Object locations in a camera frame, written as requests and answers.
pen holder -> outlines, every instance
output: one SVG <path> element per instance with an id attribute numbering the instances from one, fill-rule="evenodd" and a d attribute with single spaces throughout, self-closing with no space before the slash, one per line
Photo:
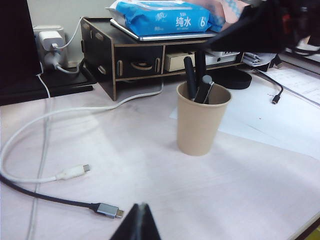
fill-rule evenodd
<path id="1" fill-rule="evenodd" d="M 187 83 L 176 88 L 178 94 L 177 144 L 188 155 L 202 156 L 212 146 L 222 117 L 231 100 L 231 93 L 214 84 L 209 96 L 209 104 L 189 100 Z"/>

power outlet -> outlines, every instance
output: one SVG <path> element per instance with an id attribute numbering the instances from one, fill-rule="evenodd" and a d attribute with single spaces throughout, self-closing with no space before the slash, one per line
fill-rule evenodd
<path id="1" fill-rule="evenodd" d="M 39 55 L 39 59 L 43 64 L 43 68 L 45 70 L 47 69 L 52 69 L 52 66 L 46 66 L 45 65 L 45 55 L 48 54 L 49 52 L 57 52 L 60 54 L 61 56 L 61 66 L 63 68 L 68 68 L 68 52 L 67 49 L 55 49 L 52 51 L 47 51 L 44 49 L 44 47 L 41 45 L 40 41 L 39 41 L 39 33 L 43 32 L 43 31 L 57 31 L 62 39 L 63 39 L 63 43 L 66 44 L 66 36 L 65 36 L 65 30 L 63 27 L 61 27 L 60 25 L 38 25 L 38 26 L 34 26 L 33 27 L 33 34 L 34 34 L 34 38 L 35 38 L 35 42 L 36 42 L 36 47 L 37 47 L 37 51 L 38 51 L 38 55 Z"/>

wall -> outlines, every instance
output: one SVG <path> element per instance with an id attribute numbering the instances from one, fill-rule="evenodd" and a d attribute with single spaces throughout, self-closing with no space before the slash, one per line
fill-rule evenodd
<path id="1" fill-rule="evenodd" d="M 27 0 L 32 25 L 61 25 L 70 38 L 81 16 L 109 17 L 109 7 L 113 0 Z M 81 51 L 81 31 L 79 29 L 72 43 L 67 47 L 68 60 L 80 62 L 83 58 Z"/>

blue package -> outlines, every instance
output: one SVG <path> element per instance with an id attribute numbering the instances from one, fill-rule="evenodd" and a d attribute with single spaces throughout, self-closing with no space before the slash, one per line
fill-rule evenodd
<path id="1" fill-rule="evenodd" d="M 115 9 L 138 36 L 205 32 L 212 26 L 210 11 L 180 0 L 119 1 Z"/>

white charger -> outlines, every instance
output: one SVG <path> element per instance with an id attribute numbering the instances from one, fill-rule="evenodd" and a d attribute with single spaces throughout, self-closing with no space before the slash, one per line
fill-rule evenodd
<path id="1" fill-rule="evenodd" d="M 57 44 L 58 47 L 64 45 L 64 40 L 57 31 L 41 31 L 39 40 L 46 51 L 52 50 L 52 44 Z"/>

